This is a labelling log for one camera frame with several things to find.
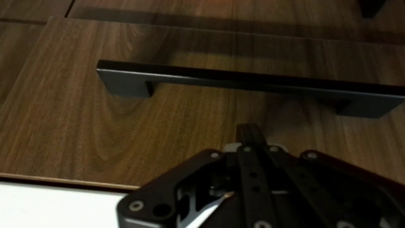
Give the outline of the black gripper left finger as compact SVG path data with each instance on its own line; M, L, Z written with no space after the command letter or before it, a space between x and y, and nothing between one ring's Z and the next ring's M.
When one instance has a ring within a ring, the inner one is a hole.
M267 151L258 126L239 125L232 153L204 150L124 197L119 228L186 228L207 211L200 228L275 228Z

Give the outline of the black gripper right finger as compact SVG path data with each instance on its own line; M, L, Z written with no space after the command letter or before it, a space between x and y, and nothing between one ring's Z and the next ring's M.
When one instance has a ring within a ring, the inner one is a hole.
M405 228L404 187L317 151L267 147L267 182L282 228Z

